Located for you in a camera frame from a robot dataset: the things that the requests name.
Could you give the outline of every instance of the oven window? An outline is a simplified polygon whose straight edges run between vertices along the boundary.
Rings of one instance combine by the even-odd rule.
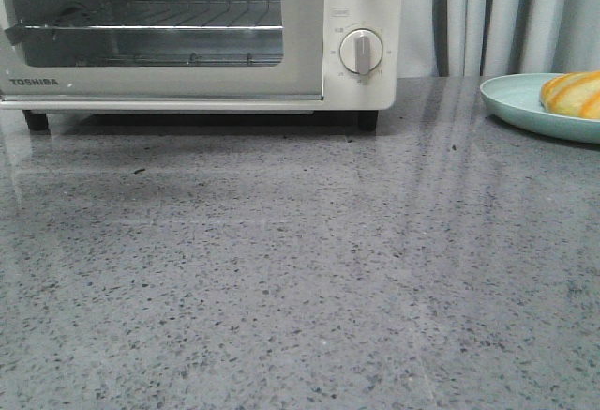
[[[9,0],[32,67],[272,67],[280,0]]]

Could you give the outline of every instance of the bread roll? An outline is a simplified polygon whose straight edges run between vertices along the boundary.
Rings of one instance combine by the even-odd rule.
[[[555,77],[542,86],[540,99],[551,113],[600,119],[600,70]]]

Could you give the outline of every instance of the wire rack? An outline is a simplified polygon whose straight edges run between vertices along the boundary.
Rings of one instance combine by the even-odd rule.
[[[134,0],[92,9],[75,3],[45,21],[21,21],[6,32],[15,45],[39,30],[281,31],[283,26],[281,2],[275,0]]]
[[[283,59],[283,54],[266,53],[211,53],[211,54],[152,54],[152,55],[111,55],[80,56],[76,67],[123,67],[123,66],[190,66],[190,67],[253,67],[275,66]]]

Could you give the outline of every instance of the oven door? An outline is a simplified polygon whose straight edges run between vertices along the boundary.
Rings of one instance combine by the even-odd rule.
[[[323,0],[2,0],[6,96],[320,99]]]

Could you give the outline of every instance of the small label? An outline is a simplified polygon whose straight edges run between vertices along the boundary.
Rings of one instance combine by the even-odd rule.
[[[334,18],[348,18],[350,17],[350,9],[342,7],[333,8],[333,16]]]

